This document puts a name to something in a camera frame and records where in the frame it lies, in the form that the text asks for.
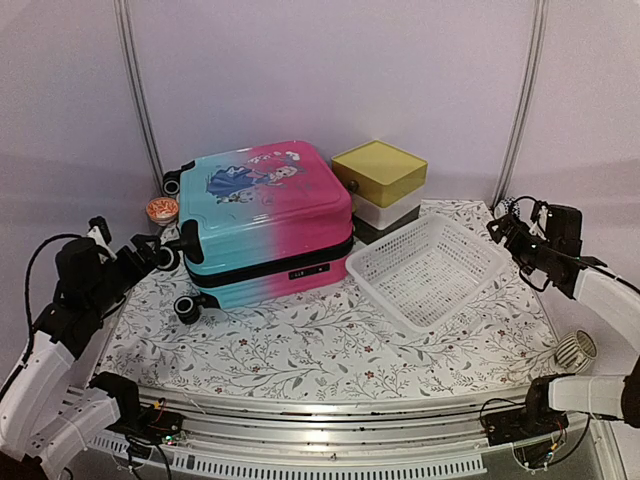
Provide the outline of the pink and teal kids suitcase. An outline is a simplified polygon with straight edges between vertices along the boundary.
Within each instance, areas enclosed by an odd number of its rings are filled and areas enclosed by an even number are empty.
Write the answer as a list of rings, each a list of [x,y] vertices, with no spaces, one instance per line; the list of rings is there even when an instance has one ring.
[[[179,204],[174,249],[198,292],[174,302],[185,324],[343,280],[352,201],[319,151],[285,141],[196,158],[163,176]]]

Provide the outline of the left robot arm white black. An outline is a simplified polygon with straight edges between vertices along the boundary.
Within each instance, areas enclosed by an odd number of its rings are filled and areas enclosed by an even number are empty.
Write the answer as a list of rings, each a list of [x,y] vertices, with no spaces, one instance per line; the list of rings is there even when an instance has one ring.
[[[110,236],[92,227],[86,235],[62,234],[55,256],[58,281],[50,304],[26,316],[29,339],[22,359],[1,389],[1,476],[56,479],[104,429],[153,443],[164,429],[140,405],[135,382],[113,373],[94,377],[80,402],[36,425],[67,375],[81,360],[105,320],[126,294],[153,270],[173,270],[178,253],[156,235],[137,234],[131,247],[113,252]]]

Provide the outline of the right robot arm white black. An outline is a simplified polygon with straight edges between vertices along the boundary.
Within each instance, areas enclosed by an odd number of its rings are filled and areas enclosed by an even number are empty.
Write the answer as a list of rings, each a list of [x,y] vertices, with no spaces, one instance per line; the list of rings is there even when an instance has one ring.
[[[639,289],[604,261],[583,254],[582,223],[574,207],[534,200],[528,219],[509,205],[487,225],[521,278],[542,274],[545,286],[570,301],[567,312],[585,314],[588,327],[604,334],[607,346],[622,341],[627,356],[627,368],[618,374],[568,371],[534,379],[516,421],[527,436],[539,435],[564,412],[639,426]]]

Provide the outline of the orange patterned ceramic bowl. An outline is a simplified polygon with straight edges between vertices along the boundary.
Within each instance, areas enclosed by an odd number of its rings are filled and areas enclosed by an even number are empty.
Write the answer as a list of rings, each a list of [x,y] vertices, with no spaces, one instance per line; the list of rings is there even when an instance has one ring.
[[[145,211],[153,222],[166,224],[178,216],[179,204],[173,198],[158,197],[147,204]]]

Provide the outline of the white plastic mesh basket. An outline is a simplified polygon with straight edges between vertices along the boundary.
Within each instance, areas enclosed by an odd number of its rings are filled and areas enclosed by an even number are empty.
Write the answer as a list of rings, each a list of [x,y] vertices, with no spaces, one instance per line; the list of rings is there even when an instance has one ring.
[[[458,222],[427,214],[355,251],[346,269],[404,333],[435,331],[508,265],[499,249]]]

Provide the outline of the yellow and white storage box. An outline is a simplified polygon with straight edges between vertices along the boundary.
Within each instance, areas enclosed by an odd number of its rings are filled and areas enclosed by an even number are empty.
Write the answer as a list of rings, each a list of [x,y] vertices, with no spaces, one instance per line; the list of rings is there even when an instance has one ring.
[[[418,209],[428,162],[373,140],[334,156],[332,170],[352,196],[355,217],[383,231]]]

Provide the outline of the floral white tablecloth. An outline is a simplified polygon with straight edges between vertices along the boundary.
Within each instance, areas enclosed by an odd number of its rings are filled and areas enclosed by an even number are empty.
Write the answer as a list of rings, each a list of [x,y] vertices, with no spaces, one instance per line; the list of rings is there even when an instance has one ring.
[[[376,401],[496,396],[555,369],[556,335],[505,269],[449,324],[400,331],[351,278],[182,324],[184,269],[139,283],[98,363],[139,385],[226,397]]]

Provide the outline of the right metal wall post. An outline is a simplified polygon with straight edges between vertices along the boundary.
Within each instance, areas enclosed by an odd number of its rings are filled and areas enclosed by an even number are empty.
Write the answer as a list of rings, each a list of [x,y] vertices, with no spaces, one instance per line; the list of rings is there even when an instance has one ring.
[[[511,179],[515,171],[541,63],[546,34],[548,8],[548,1],[535,0],[533,2],[532,26],[527,55],[525,58],[524,73],[502,166],[492,197],[491,204],[493,206],[496,206],[507,196]]]

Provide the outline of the metal wall post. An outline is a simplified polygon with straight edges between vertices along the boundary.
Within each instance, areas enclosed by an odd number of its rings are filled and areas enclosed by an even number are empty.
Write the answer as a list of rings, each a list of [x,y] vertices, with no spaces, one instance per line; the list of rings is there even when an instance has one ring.
[[[515,171],[541,63],[546,34],[548,8],[548,1],[535,0],[533,2],[532,26],[527,55],[525,58],[524,73],[502,166],[492,197],[491,204],[493,206],[496,206],[507,196],[511,179]]]
[[[144,83],[134,38],[130,2],[126,0],[114,0],[113,5],[126,76],[134,106],[134,113],[138,121],[144,149],[156,188],[160,190],[162,188],[163,166],[144,91]]]

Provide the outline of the aluminium front rail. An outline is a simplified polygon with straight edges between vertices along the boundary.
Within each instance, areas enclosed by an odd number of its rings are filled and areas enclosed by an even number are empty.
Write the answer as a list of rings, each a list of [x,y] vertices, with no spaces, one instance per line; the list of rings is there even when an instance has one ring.
[[[183,418],[159,445],[106,431],[70,479],[620,479],[609,432],[579,414],[563,433],[493,445],[481,423],[522,403],[520,391],[318,400],[198,395],[145,388]]]

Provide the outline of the left metal wall post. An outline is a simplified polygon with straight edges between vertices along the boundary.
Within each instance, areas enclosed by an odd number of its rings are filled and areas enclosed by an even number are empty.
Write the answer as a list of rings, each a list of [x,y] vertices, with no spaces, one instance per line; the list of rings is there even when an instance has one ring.
[[[130,2],[126,0],[114,0],[113,5],[126,76],[134,106],[134,113],[138,121],[144,149],[156,188],[160,190],[162,188],[163,166],[144,91],[144,83],[134,38]]]

